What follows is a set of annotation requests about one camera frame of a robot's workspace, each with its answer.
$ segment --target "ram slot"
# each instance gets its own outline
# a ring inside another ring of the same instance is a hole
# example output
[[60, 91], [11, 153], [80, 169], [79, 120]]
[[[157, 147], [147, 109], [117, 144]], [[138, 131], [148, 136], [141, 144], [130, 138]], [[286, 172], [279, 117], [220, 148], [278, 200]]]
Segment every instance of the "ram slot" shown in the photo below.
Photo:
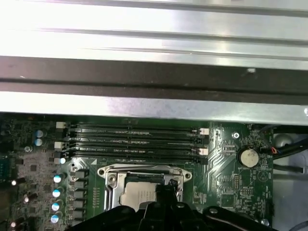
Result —
[[138, 129], [138, 130], [145, 130], [145, 131], [172, 131], [172, 132], [196, 132], [197, 130], [191, 128], [160, 128], [160, 127], [140, 127], [140, 126], [119, 126], [119, 125], [101, 125], [101, 124], [90, 124], [90, 123], [78, 123], [72, 124], [71, 128], [116, 128], [116, 129]]
[[83, 151], [75, 151], [73, 152], [75, 157], [111, 157], [111, 158], [121, 158], [121, 159], [129, 159], [129, 160], [164, 160], [164, 161], [177, 161], [180, 162], [193, 162], [193, 163], [202, 163], [207, 164], [207, 159], [204, 156], [198, 155], [164, 155], [164, 154], [156, 154], [156, 155], [146, 155], [146, 154], [130, 154], [130, 153], [98, 153], [98, 152], [83, 152]]
[[100, 152], [100, 153], [129, 153], [129, 154], [144, 154], [144, 155], [191, 155], [198, 153], [197, 149], [185, 150], [168, 150], [156, 148], [130, 148], [130, 147], [110, 147], [110, 146], [87, 146], [87, 145], [72, 145], [69, 147], [70, 151], [84, 151], [84, 152]]
[[70, 128], [68, 130], [70, 136], [75, 134], [90, 133], [92, 136], [104, 135], [104, 136], [117, 136], [117, 137], [155, 137], [156, 139], [177, 139], [177, 140], [189, 140], [191, 138], [204, 138], [203, 135], [189, 133], [189, 132], [175, 132], [175, 131], [154, 131], [154, 130], [140, 130], [140, 129], [116, 129], [116, 128]]
[[156, 139], [125, 139], [125, 138], [109, 138], [109, 137], [75, 137], [69, 138], [70, 143], [77, 145], [111, 145], [111, 146], [129, 146], [129, 147], [153, 147], [167, 149], [185, 149], [190, 150], [192, 147], [198, 146], [197, 143], [189, 141], [170, 141]]

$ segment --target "metal sheet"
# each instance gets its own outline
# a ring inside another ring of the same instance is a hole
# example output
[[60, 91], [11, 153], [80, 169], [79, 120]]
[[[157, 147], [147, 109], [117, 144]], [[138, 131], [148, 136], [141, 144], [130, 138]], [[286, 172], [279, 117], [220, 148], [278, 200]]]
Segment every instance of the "metal sheet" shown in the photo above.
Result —
[[0, 7], [0, 55], [308, 70], [304, 0], [5, 0]]
[[308, 106], [0, 91], [1, 111], [308, 125]]

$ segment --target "black ram slot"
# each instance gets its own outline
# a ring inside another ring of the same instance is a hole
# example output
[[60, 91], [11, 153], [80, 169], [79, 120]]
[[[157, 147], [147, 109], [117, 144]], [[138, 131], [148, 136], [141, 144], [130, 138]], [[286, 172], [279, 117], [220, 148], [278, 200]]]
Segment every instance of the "black ram slot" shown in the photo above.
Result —
[[192, 147], [201, 146], [197, 143], [189, 141], [166, 141], [166, 140], [151, 140], [151, 139], [124, 139], [124, 138], [98, 138], [98, 137], [76, 137], [69, 138], [70, 143], [77, 145], [116, 145], [116, 146], [147, 146], [147, 147], [167, 147], [175, 149], [191, 149]]
[[172, 137], [172, 136], [143, 136], [141, 134], [110, 134], [110, 133], [83, 133], [83, 132], [71, 132], [69, 134], [71, 138], [77, 137], [90, 137], [90, 138], [119, 138], [119, 139], [147, 139], [147, 140], [165, 140], [165, 141], [177, 141], [177, 142], [191, 142], [191, 143], [208, 143], [208, 139], [205, 139], [207, 136], [185, 136], [185, 137]]
[[150, 131], [137, 129], [115, 129], [115, 128], [70, 128], [70, 136], [74, 133], [97, 133], [103, 135], [117, 135], [117, 136], [134, 136], [134, 137], [155, 137], [161, 139], [189, 139], [189, 138], [204, 138], [205, 136], [188, 133], [188, 132], [174, 132], [174, 131]]
[[76, 145], [69, 148], [70, 151], [83, 152], [100, 152], [100, 153], [122, 153], [122, 154], [143, 154], [143, 155], [193, 155], [198, 154], [198, 150], [163, 150], [163, 149], [145, 149], [145, 148], [128, 148], [128, 147], [96, 147]]
[[192, 128], [158, 128], [158, 127], [140, 127], [140, 126], [119, 126], [119, 125], [101, 125], [101, 124], [90, 124], [90, 123], [78, 123], [78, 124], [72, 124], [72, 128], [115, 128], [115, 129], [137, 129], [137, 130], [144, 130], [144, 131], [171, 131], [171, 132], [197, 132], [198, 129], [192, 129]]
[[73, 152], [73, 155], [76, 157], [111, 157], [111, 158], [123, 158], [130, 160], [164, 160], [164, 161], [179, 161], [182, 162], [193, 162], [198, 164], [207, 164], [207, 158], [204, 156], [190, 155], [190, 156], [170, 156], [170, 155], [144, 155], [144, 154], [122, 154], [122, 153], [96, 153], [96, 152], [82, 152], [76, 151]]

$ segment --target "chip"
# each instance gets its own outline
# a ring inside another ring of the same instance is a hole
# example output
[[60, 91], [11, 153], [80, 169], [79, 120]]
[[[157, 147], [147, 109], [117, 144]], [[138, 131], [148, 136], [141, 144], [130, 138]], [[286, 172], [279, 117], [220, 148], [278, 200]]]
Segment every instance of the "chip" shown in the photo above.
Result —
[[43, 187], [43, 190], [45, 192], [51, 192], [51, 190], [52, 190], [51, 185], [50, 184], [45, 184], [44, 187]]
[[157, 183], [150, 182], [127, 183], [125, 193], [120, 197], [121, 205], [127, 205], [138, 211], [141, 203], [156, 200], [156, 185]]
[[36, 171], [37, 171], [37, 168], [38, 168], [38, 167], [37, 167], [36, 165], [31, 165], [31, 166], [30, 166], [30, 171], [31, 171], [31, 172], [36, 172]]

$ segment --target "black cable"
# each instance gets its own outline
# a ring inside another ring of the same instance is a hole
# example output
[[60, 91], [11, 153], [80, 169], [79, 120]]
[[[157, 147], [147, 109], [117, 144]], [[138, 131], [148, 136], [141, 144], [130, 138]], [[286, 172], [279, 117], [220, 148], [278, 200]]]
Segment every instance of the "black cable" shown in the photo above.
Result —
[[285, 172], [304, 173], [304, 169], [302, 167], [295, 167], [295, 166], [283, 166], [274, 164], [273, 169]]
[[291, 228], [289, 231], [299, 231], [303, 228], [306, 228], [308, 227], [308, 220], [302, 222], [302, 223], [299, 223], [298, 225], [295, 225], [293, 228]]
[[[266, 139], [264, 132], [267, 131], [268, 129], [277, 128], [279, 126], [280, 125], [266, 125], [263, 128], [261, 128], [260, 131], [259, 131], [259, 135], [260, 135], [261, 139], [270, 148], [275, 148], [275, 147], [273, 147], [273, 145]], [[291, 156], [291, 155], [297, 154], [299, 152], [302, 152], [302, 151], [308, 149], [308, 139], [303, 139], [299, 142], [289, 144], [289, 145], [286, 145], [286, 146], [281, 147], [281, 148], [275, 148], [275, 149], [277, 150], [277, 155], [274, 155], [274, 157], [273, 157], [274, 160], [284, 158], [284, 157], [287, 157], [287, 156]]]
[[302, 152], [306, 149], [308, 149], [308, 144], [296, 147], [296, 148], [289, 150], [287, 152], [281, 152], [280, 154], [274, 155], [273, 159], [277, 160], [277, 159], [284, 158], [284, 157], [287, 157], [287, 156], [295, 155], [295, 154], [300, 153], [300, 152]]

